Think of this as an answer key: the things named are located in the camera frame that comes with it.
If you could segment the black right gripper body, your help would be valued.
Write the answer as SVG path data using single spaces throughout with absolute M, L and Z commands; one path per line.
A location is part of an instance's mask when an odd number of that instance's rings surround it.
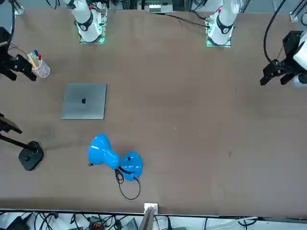
M 9 39 L 11 34 L 4 28 L 0 28 L 0 57 L 1 58 L 12 58 L 8 49 L 10 47 Z

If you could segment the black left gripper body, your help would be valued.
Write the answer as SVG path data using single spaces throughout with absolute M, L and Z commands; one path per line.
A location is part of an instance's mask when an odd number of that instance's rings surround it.
M 290 31 L 283 39 L 283 48 L 285 52 L 284 62 L 293 59 L 294 54 L 297 52 L 301 34 L 303 31 Z

